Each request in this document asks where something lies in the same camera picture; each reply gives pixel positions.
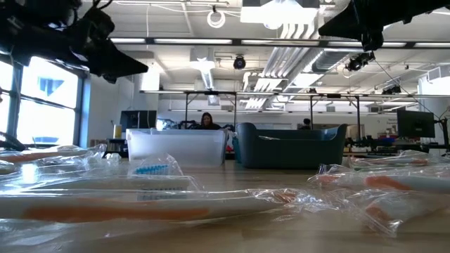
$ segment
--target window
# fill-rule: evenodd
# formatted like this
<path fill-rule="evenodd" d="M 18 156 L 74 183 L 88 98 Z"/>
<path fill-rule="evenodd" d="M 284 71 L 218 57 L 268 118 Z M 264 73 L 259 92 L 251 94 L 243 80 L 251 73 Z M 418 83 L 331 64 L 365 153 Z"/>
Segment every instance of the window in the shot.
<path fill-rule="evenodd" d="M 73 144 L 81 95 L 78 76 L 38 57 L 22 73 L 17 139 L 24 144 Z"/>
<path fill-rule="evenodd" d="M 20 103 L 17 136 L 21 143 L 72 144 L 74 126 L 74 110 L 29 100 Z"/>
<path fill-rule="evenodd" d="M 1 98 L 3 102 L 0 103 L 0 131 L 6 133 L 9 116 L 9 96 L 3 93 Z"/>
<path fill-rule="evenodd" d="M 0 131 L 6 132 L 8 128 L 8 116 L 9 116 L 9 91 L 11 90 L 13 80 L 13 67 L 8 63 L 0 61 L 0 87 L 2 89 L 0 103 Z"/>
<path fill-rule="evenodd" d="M 23 68 L 22 94 L 75 108 L 78 76 L 46 60 L 33 57 Z"/>
<path fill-rule="evenodd" d="M 0 87 L 4 91 L 10 91 L 13 85 L 13 66 L 0 61 Z"/>

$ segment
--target blue toothbrush bristles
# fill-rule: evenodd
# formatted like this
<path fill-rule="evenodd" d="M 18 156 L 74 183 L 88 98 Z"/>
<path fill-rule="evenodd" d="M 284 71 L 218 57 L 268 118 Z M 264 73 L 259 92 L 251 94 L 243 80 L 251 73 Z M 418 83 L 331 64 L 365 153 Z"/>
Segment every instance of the blue toothbrush bristles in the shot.
<path fill-rule="evenodd" d="M 169 166 L 167 164 L 155 164 L 136 169 L 136 174 L 140 175 L 169 175 Z"/>

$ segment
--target person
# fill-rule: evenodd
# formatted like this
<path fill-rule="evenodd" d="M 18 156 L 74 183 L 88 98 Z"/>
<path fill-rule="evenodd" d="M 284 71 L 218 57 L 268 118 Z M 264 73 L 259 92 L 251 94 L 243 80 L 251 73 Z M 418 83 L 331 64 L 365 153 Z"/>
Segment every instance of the person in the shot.
<path fill-rule="evenodd" d="M 219 130 L 220 126 L 218 124 L 215 124 L 212 121 L 212 116 L 210 113 L 205 112 L 202 115 L 202 121 L 200 123 L 200 127 L 198 129 L 202 130 Z"/>
<path fill-rule="evenodd" d="M 300 127 L 300 130 L 311 130 L 311 120 L 303 119 L 303 126 Z"/>

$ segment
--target dark hair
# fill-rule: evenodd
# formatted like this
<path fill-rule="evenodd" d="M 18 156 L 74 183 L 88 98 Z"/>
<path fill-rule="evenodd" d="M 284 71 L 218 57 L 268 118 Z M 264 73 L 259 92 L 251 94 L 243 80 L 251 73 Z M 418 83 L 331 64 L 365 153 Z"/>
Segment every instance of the dark hair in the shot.
<path fill-rule="evenodd" d="M 210 114 L 209 112 L 203 113 L 203 115 L 202 115 L 202 120 L 200 121 L 200 124 L 201 124 L 202 126 L 204 126 L 203 120 L 204 120 L 205 116 L 208 116 L 208 117 L 211 119 L 210 124 L 212 124 L 212 116 L 211 116 L 211 114 Z"/>

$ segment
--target table surface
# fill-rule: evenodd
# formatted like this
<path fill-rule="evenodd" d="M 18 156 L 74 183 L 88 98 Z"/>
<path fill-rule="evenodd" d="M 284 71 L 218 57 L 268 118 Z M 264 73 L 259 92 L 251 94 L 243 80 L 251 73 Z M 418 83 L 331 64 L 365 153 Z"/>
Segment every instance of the table surface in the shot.
<path fill-rule="evenodd" d="M 315 171 L 244 169 L 234 161 L 220 168 L 184 169 L 207 190 L 304 188 Z M 139 233 L 93 242 L 60 245 L 58 252 L 449 252 L 450 213 L 440 212 L 403 224 L 395 239 L 368 230 L 336 211 L 255 214 L 192 228 Z"/>

